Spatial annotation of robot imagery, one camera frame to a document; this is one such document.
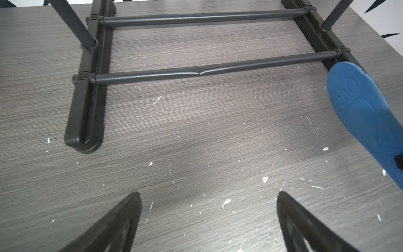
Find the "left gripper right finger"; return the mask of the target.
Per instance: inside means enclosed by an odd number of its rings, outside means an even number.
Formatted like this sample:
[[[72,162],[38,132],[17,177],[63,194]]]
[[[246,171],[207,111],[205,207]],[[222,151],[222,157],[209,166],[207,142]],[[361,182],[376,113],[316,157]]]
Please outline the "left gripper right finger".
[[[277,214],[289,252],[356,252],[285,191],[279,192]]]

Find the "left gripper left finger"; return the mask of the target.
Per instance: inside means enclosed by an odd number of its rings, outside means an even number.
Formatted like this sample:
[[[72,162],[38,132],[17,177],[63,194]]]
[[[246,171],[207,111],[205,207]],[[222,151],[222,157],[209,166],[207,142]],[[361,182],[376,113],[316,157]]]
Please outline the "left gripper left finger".
[[[140,193],[132,192],[62,252],[129,252],[142,212]]]

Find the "blue foam insole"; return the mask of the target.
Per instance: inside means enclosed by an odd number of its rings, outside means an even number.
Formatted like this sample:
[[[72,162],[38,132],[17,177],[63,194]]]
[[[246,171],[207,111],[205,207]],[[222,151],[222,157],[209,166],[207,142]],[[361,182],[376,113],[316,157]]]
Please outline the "blue foam insole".
[[[329,71],[326,85],[341,123],[401,188],[403,126],[376,83],[359,66],[340,62]]]

